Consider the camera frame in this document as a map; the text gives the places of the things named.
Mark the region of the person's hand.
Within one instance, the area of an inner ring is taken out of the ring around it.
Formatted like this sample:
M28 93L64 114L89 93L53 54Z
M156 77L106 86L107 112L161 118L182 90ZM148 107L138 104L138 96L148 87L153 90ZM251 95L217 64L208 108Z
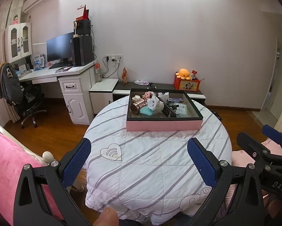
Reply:
M93 226L119 226L117 212L111 207L105 208Z

